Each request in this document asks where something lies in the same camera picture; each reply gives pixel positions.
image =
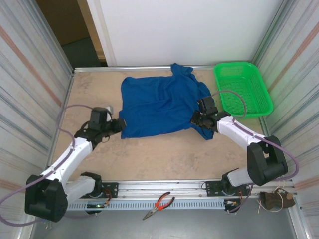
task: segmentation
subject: gray floor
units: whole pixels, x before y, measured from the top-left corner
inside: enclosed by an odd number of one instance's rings
[[[87,219],[62,219],[51,230],[37,225],[33,239],[295,239],[288,210],[257,214],[251,199],[237,215],[222,210],[106,211]]]
[[[73,68],[101,67],[91,38],[85,38],[63,45],[62,49]]]

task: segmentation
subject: pliers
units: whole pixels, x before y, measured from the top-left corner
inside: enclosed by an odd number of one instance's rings
[[[172,197],[171,200],[170,200],[167,204],[165,204],[165,205],[163,205],[163,206],[160,206],[160,202],[161,202],[161,200],[162,200],[164,197],[166,197],[166,196],[169,195],[169,194],[170,194],[170,192],[166,192],[166,193],[164,193],[163,195],[161,195],[160,198],[158,199],[158,201],[155,203],[155,207],[153,207],[153,209],[150,210],[150,211],[146,214],[146,216],[143,218],[143,220],[145,220],[145,219],[149,218],[150,216],[154,215],[154,213],[156,213],[157,211],[161,211],[161,210],[163,210],[164,208],[168,208],[168,207],[174,202],[175,197]]]

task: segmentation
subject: cable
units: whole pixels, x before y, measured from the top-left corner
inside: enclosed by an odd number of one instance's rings
[[[275,190],[273,191],[273,193],[275,193],[276,190],[279,189],[279,188],[280,188],[280,181],[278,181],[278,187],[275,188]],[[280,194],[278,191],[277,191],[276,193],[278,193],[278,195],[279,195],[280,198],[281,198],[281,208],[278,209],[278,210],[275,210],[275,211],[271,211],[271,210],[268,210],[268,209],[264,208],[264,206],[261,204],[261,200],[260,200],[260,201],[256,200],[256,201],[259,203],[258,214],[259,214],[259,211],[260,211],[260,207],[262,207],[264,210],[266,210],[266,211],[268,211],[268,212],[271,212],[271,213],[277,213],[277,212],[281,211],[281,209],[284,207],[284,199],[283,199],[283,196],[281,196],[281,194]]]
[[[238,190],[238,195],[239,195],[239,201],[241,202],[243,200],[243,193],[241,189]]]
[[[89,109],[92,109],[92,107],[90,106],[86,106],[86,105],[80,105],[80,104],[77,104],[77,105],[70,105],[70,106],[66,106],[65,108],[63,108],[60,113],[58,114],[58,117],[57,117],[57,120],[56,120],[56,128],[58,130],[60,130],[61,132],[64,132],[66,134],[68,134],[71,138],[72,138],[72,148],[75,147],[75,139],[74,139],[74,136],[73,134],[71,134],[69,131],[67,130],[64,130],[62,129],[60,126],[59,126],[59,122],[61,120],[61,117],[62,117],[62,114],[63,112],[68,109],[68,108],[71,108],[71,107],[86,107],[86,108],[89,108]],[[42,180],[44,180],[45,178],[47,178],[48,176],[50,176],[52,173],[54,173],[54,171],[56,171],[72,154],[73,152],[73,149],[70,149],[70,151],[68,152],[68,154],[65,156],[65,158],[49,173],[43,175],[42,177],[38,178],[37,180],[34,180],[33,182],[21,187],[20,189],[14,191],[14,192],[11,192],[9,194],[7,194],[6,196],[4,196],[1,200],[0,200],[0,205],[5,201],[7,200],[8,198],[12,197],[13,195],[41,182]],[[25,227],[25,226],[29,226],[29,225],[32,225],[34,223],[39,223],[39,222],[42,222],[42,220],[34,220],[32,222],[29,222],[29,223],[12,223],[12,222],[9,222],[7,221],[6,219],[4,219],[1,215],[0,215],[0,222],[8,225],[8,226],[11,226],[11,227]]]
[[[236,208],[228,211],[228,213],[232,213],[232,212],[236,211],[237,209],[239,209],[242,205],[244,205],[244,203],[248,200],[248,198],[253,190],[253,187],[254,187],[254,184],[251,184],[250,190],[248,192],[248,195],[245,197],[245,199]]]
[[[110,189],[108,189],[108,188],[105,188],[104,189],[104,192],[105,192],[105,195],[106,196],[108,196],[108,194],[109,194],[109,197],[108,197],[108,199],[105,201],[105,207],[107,207],[108,205],[109,205],[109,203],[110,203],[110,200],[112,199],[112,192],[111,192],[111,190]]]
[[[234,91],[229,91],[229,90],[217,91],[217,92],[215,92],[214,94],[212,94],[211,97],[214,97],[214,96],[216,96],[216,95],[219,95],[220,93],[232,93],[232,94],[236,95],[236,96],[241,100],[241,102],[243,103],[243,106],[244,106],[244,113],[243,113],[243,115],[242,115],[242,116],[234,116],[234,117],[233,117],[233,124],[234,124],[237,128],[239,128],[240,130],[242,130],[242,131],[245,132],[246,134],[248,134],[248,135],[250,135],[250,136],[252,136],[252,137],[255,137],[256,139],[259,139],[260,141],[263,141],[263,142],[265,142],[265,143],[267,143],[267,144],[269,144],[269,145],[271,145],[271,146],[273,146],[273,147],[275,147],[275,148],[281,150],[282,152],[286,153],[286,154],[293,160],[293,162],[295,163],[296,169],[295,169],[295,171],[293,172],[293,174],[291,174],[291,175],[289,175],[289,176],[286,176],[286,177],[277,178],[277,179],[275,179],[274,181],[287,180],[287,179],[291,179],[292,177],[296,176],[296,175],[298,174],[298,172],[299,172],[299,163],[298,163],[297,159],[296,159],[289,151],[287,151],[286,149],[282,148],[281,146],[279,146],[279,145],[277,145],[277,144],[275,144],[275,143],[273,143],[273,142],[270,142],[270,141],[267,140],[267,139],[264,139],[264,138],[261,138],[261,137],[259,137],[259,136],[257,136],[257,135],[254,135],[253,133],[251,133],[250,131],[244,129],[243,127],[241,127],[239,124],[237,124],[237,123],[235,122],[235,119],[236,119],[236,118],[243,118],[243,117],[245,117],[246,114],[247,114],[247,106],[246,106],[246,103],[245,103],[244,99],[243,99],[238,93],[236,93],[236,92],[234,92]],[[251,189],[250,189],[250,191],[249,191],[247,197],[243,200],[243,202],[242,202],[239,206],[237,206],[236,208],[230,210],[229,213],[231,213],[231,212],[233,212],[233,211],[239,209],[239,208],[247,201],[248,197],[249,197],[250,194],[251,194],[251,191],[252,191],[252,189],[253,189],[253,186],[254,186],[254,184],[252,184]]]
[[[107,141],[101,141],[101,143],[107,143],[108,141],[110,141],[110,136],[107,136],[108,140]]]
[[[211,189],[211,188],[203,188],[203,185],[204,185],[206,182],[207,182],[207,181],[205,181],[205,182],[203,182],[203,183],[201,184],[200,188],[201,188],[202,190]]]

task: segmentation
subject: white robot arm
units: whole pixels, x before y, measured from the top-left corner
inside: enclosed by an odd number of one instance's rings
[[[53,222],[59,221],[67,206],[86,194],[98,196],[102,191],[100,175],[85,172],[74,182],[67,184],[74,170],[105,137],[121,132],[126,127],[122,118],[112,119],[111,108],[93,108],[91,118],[74,135],[75,144],[70,144],[58,160],[40,176],[31,175],[27,184],[54,172],[25,192],[25,212]],[[72,150],[67,160],[61,164]]]
[[[238,191],[243,184],[259,186],[287,173],[284,154],[261,139],[276,145],[279,140],[265,137],[237,122],[228,112],[218,112],[213,99],[206,97],[198,101],[200,111],[195,111],[191,123],[221,133],[247,151],[247,168],[235,169],[222,175],[220,190],[227,194]],[[126,124],[121,118],[112,119],[105,108],[93,108],[91,118],[74,135],[75,145],[71,144],[61,157],[40,176],[31,175],[27,184],[51,172],[73,150],[70,157],[56,171],[41,182],[27,188],[25,212],[53,222],[65,214],[68,204],[90,194],[95,197],[102,190],[101,176],[85,172],[74,182],[66,184],[74,170],[89,155],[103,138],[121,132]]]
[[[264,142],[267,140],[281,146],[278,138],[258,134],[236,121],[228,112],[218,112],[210,96],[199,100],[198,105],[200,111],[194,112],[191,123],[223,134],[247,151],[247,167],[222,175],[224,192],[232,194],[243,184],[261,186],[288,172],[283,152]]]

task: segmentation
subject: corrugated metal wall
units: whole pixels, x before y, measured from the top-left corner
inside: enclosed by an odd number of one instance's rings
[[[274,103],[264,117],[300,163],[293,179],[302,211],[319,238],[319,1],[294,1],[257,66]]]
[[[0,198],[45,168],[55,120],[72,69],[55,44],[34,1],[0,1]],[[24,218],[24,193],[5,201],[0,214]],[[0,223],[0,238],[15,229]]]

